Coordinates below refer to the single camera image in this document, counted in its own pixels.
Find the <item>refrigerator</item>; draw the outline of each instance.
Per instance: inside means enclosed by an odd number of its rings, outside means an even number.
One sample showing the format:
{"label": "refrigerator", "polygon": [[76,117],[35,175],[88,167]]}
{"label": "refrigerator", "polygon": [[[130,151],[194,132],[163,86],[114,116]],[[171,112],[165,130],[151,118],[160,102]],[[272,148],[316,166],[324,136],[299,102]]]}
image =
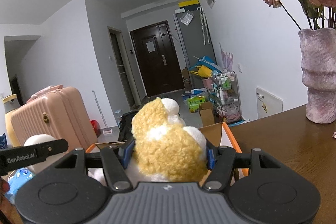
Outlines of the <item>refrigerator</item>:
{"label": "refrigerator", "polygon": [[[210,39],[210,44],[208,44],[207,32],[205,29],[204,29],[205,32],[205,45],[204,45],[200,11],[199,10],[191,11],[194,17],[188,26],[181,22],[181,18],[183,18],[186,15],[186,13],[187,12],[174,14],[174,21],[177,29],[177,34],[182,46],[187,68],[189,69],[198,62],[198,60],[194,56],[202,58],[203,56],[207,55],[214,62],[216,62],[212,42]],[[194,89],[204,88],[202,80],[197,76],[190,74],[190,82]]]}

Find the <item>vase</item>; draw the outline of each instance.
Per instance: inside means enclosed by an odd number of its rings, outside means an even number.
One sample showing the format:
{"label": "vase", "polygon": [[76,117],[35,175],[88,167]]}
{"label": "vase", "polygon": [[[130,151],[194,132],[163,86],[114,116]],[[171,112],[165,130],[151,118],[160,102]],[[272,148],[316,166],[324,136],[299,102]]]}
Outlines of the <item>vase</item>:
{"label": "vase", "polygon": [[302,82],[308,87],[307,118],[315,123],[336,120],[336,30],[299,31]]}

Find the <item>door handle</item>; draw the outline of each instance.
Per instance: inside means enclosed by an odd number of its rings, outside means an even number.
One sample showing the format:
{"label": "door handle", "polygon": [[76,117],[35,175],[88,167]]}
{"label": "door handle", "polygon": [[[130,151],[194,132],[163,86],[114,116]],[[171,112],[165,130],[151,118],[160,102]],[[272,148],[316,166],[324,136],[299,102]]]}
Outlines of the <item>door handle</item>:
{"label": "door handle", "polygon": [[163,60],[163,64],[164,64],[165,66],[167,66],[166,57],[165,57],[164,55],[162,55],[162,60]]}

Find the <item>stuffed toy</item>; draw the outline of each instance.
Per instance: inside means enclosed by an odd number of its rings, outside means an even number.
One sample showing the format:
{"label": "stuffed toy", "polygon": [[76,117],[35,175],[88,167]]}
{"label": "stuffed toy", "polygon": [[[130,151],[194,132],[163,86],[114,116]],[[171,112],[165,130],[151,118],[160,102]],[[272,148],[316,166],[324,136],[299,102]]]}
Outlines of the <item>stuffed toy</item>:
{"label": "stuffed toy", "polygon": [[[146,104],[132,120],[132,133],[135,148],[126,174],[134,187],[141,181],[200,181],[206,175],[206,139],[185,126],[174,100]],[[102,169],[89,175],[106,185]]]}

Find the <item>doorway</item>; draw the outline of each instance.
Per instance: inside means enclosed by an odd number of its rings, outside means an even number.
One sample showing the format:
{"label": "doorway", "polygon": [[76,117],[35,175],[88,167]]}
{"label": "doorway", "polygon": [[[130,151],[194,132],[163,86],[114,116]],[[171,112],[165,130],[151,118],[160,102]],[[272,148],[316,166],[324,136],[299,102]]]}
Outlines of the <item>doorway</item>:
{"label": "doorway", "polygon": [[19,82],[17,80],[16,75],[9,81],[9,84],[10,84],[10,88],[12,90],[12,94],[16,94],[16,97],[17,97],[17,100],[18,100],[20,106],[23,106],[24,103],[23,103],[21,90],[20,90]]}
{"label": "doorway", "polygon": [[137,98],[139,97],[137,91],[136,92],[132,91],[131,81],[132,80],[134,81],[134,79],[132,78],[132,74],[127,66],[129,65],[129,63],[127,63],[128,60],[125,60],[125,58],[123,58],[122,53],[123,52],[125,53],[125,51],[122,51],[121,48],[121,43],[123,41],[120,40],[122,40],[122,35],[119,31],[112,30],[111,28],[109,28],[109,31],[110,31],[111,44],[115,56],[115,62],[118,67],[121,83],[123,85],[129,107],[130,109],[133,109],[135,108],[136,105],[140,105],[140,99]]}
{"label": "doorway", "polygon": [[167,21],[130,32],[147,96],[184,88]]}

